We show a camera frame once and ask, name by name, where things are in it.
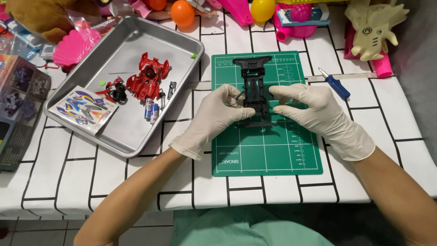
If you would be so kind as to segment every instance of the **blue screwdriver handle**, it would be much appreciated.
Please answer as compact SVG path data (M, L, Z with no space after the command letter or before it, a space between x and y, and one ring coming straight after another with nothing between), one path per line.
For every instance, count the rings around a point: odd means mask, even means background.
M337 92L341 99L346 100L350 97L350 93L343 87L338 80L336 80L332 75L326 77L326 82L332 87L332 89Z

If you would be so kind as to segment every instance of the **aluminum tray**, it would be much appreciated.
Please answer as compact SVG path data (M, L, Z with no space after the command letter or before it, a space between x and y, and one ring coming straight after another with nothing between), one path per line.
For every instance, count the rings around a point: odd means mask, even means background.
M177 82L177 88L164 111L153 126L144 119L144 105L128 94L128 101L120 105L117 112L100 134L89 135L63 118L49 112L48 109L61 100L76 85L90 91L102 91L99 81L114 81L117 76L127 80L138 74L141 55L149 52L148 57L156 57L160 62L168 59L171 69L161 88L167 94L171 81ZM54 121L85 136L100 146L118 155L133 158L141 154L158 127L168 108L173 104L180 89L205 52L203 44L192 37L169 29L154 22L138 18L125 17L76 66L63 83L44 103L44 113ZM196 59L190 58L193 53ZM130 74L109 74L134 72Z

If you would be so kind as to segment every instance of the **white glove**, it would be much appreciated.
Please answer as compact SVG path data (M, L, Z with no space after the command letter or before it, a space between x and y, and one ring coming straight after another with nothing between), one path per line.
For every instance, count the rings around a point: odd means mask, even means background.
M359 161L370 156L375 142L362 126L350 120L338 105L330 88L293 84L271 86L270 92L279 99L275 113L284 115L306 129L321 134L340 157L347 161ZM291 98L299 100L307 109L283 105Z
M204 97L187 130L177 136L168 146L182 155L200 160L199 153L206 143L233 122L255 115L253 108L243 108L242 104L235 102L239 94L240 91L237 88L224 84Z

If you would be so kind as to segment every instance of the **tray rim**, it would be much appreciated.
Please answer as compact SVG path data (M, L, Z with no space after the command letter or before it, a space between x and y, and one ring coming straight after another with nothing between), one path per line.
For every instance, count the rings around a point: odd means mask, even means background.
M108 32L108 33L107 33L107 34L106 34L102 39L101 39L101 41L100 41L100 42L99 42L95 47L92 48L92 50L91 50L91 51L90 51L90 52L89 52L89 53L84 57L84 59L82 59L82 61L80 61L80 62L77 64L77 66L76 66L76 67L75 67L75 68L74 68L74 69L73 69L73 70L72 70L72 71L71 71L71 72L66 76L66 78L65 78L65 79L62 81L62 83L61 83L61 84L56 88L56 90L55 90L55 91L54 91L54 92L53 92L53 93L52 93L52 94L51 94L51 95L50 95L50 96L49 96L49 97L44 101L44 103L43 103L43 107L42 107L42 110L43 110L44 114L45 114L48 118L50 118L50 119L52 119L52 120L58 122L59 124L65 126L66 128L72 130L72 131L75 132L75 133L79 133L80 135L82 135L82 136L86 137L87 139L93 141L94 143L98 144L99 146L105 147L106 149L110 150L111 152L114 152L114 153L116 153L116 154L118 154L118 155L120 155L120 156L122 156L122 157L125 157L125 158L135 158L135 157L139 156L139 155L142 153L143 149L144 149L145 146L146 146L146 143L148 142L148 140L149 140L149 138L152 136L152 134L155 132L157 126L160 125L161 121L163 120L163 117L159 117L159 118L158 118L158 120L156 121L156 123L154 124L154 126L150 129L149 133L144 137L144 139L143 139L143 141L141 142L141 144L140 144L140 146L139 146L138 149L136 149L136 150L133 151L133 152L124 152L124 151L122 151L122 150L120 150L120 149L118 149L118 148L115 148L115 147L113 147L113 146L111 146L111 145L108 145L107 143L102 142L101 140L95 138L94 136L88 134L87 132L84 132L83 130L81 130L81 128L79 128L79 127L77 127L77 126L71 124L71 123L68 122L67 120L64 120L63 118L61 118L61 117L59 117L59 116L53 114L52 112L49 111L48 103L52 101L53 96L56 94L56 92L58 91L58 89L61 88L61 87L65 84L65 82L68 80L68 78L69 78L70 76L72 76L72 75L76 72L76 70L82 66L83 61L85 61L85 60L86 60L86 59L87 59L91 54L93 54L95 48L98 47L99 45L101 45L105 39L110 39L108 36L111 35L111 33L113 32L113 29L115 29L116 27L118 27L118 26L119 26L122 22L124 22L126 19L130 19L130 18L135 18L135 19L138 19L139 21L147 22L148 24L154 25L154 26L156 26L156 27L166 29L167 31L170 31L170 32L172 32L172 33L174 33L174 34L176 34L176 35L181 35L181 36L183 36L184 38L187 38L187 39L189 39L189 40L191 40L191 41L196 42L196 43L200 46L200 51L199 51L199 53L197 54L197 57L194 59L194 62L192 63L192 65L190 66L190 68L188 69L188 71L186 72L185 76L182 78L182 80L181 80L181 81L179 82L179 84L177 85L177 88L182 88L182 86L187 82L187 79L188 79L188 77L190 76L191 72L192 72L192 71L194 70L194 68L199 64L200 59L202 58L203 54L205 53L205 46L203 45L203 43L202 43L200 40L197 40L197 39L195 39L195 38L193 38L193 37L190 37L190 36L188 36L188 35L186 35L186 34L184 34L184 33L182 33L182 32L178 32L178 31L176 31L176 30L173 30L173 29L168 28L168 27L166 27L166 26L163 26L163 25L161 25L161 24L155 23L155 22L153 22L153 21L149 21L149 20L146 20L146 19L144 19L144 18L140 18L140 17L126 16L126 17L123 17L123 18L122 18L122 19L121 19L121 20L120 20L120 21L119 21L119 22L118 22L118 23L117 23L117 24L116 24L116 25L115 25L115 26L114 26L114 27L113 27L113 28L112 28L112 29L111 29L111 30L110 30L110 31L109 31L109 32ZM167 102L165 109L161 112L161 115L165 115L166 111L167 111L167 110L170 108L170 106L173 104L173 102L174 102L174 98L176 98L176 97L179 95L180 91L181 91L181 89L175 90L175 93L173 94L172 99L171 99L170 101Z

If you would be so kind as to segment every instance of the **yellow ball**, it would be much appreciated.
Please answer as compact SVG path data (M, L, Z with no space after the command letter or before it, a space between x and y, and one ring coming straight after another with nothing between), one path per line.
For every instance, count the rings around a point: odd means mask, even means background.
M274 0L253 0L250 13L256 22L266 22L272 18L275 7Z

